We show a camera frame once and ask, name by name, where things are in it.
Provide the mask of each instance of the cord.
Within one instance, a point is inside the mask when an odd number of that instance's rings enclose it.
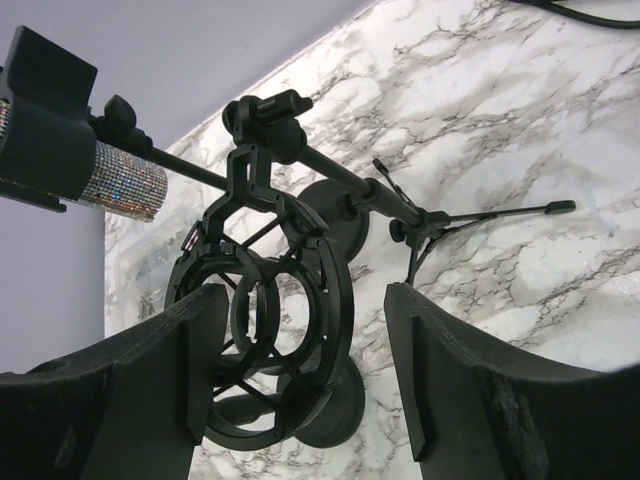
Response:
[[[534,7],[547,10],[548,12],[557,13],[572,20],[596,25],[598,27],[614,28],[617,30],[637,30],[640,29],[640,20],[611,20],[609,18],[596,17],[587,13],[578,12],[571,8],[556,5],[556,0],[511,0],[513,3],[521,3],[523,5],[532,5]]]

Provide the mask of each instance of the white marble surface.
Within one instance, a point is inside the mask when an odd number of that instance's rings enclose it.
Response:
[[[602,3],[583,6],[640,18],[640,2]],[[301,117],[311,145],[362,176],[375,175],[370,162],[379,156],[427,209],[576,200],[570,215],[500,220],[447,240],[416,284],[453,314],[548,358],[600,370],[640,360],[640,33],[499,0],[389,0],[251,93],[286,88],[316,102]],[[224,174],[230,149],[216,114],[173,152]],[[275,167],[273,184],[297,193],[317,178],[301,165]],[[150,313],[154,300],[159,308],[175,244],[219,194],[172,176],[153,224],[108,217],[108,334]],[[229,233],[241,239],[265,221],[244,212]],[[371,223],[352,263],[352,356],[367,389],[358,433],[328,451],[288,440],[237,453],[205,441],[190,478],[419,478],[382,311],[385,286],[404,279],[408,252],[391,242],[387,219],[374,214]],[[283,247],[274,235],[259,250]],[[295,338],[304,304],[291,295],[286,307]]]

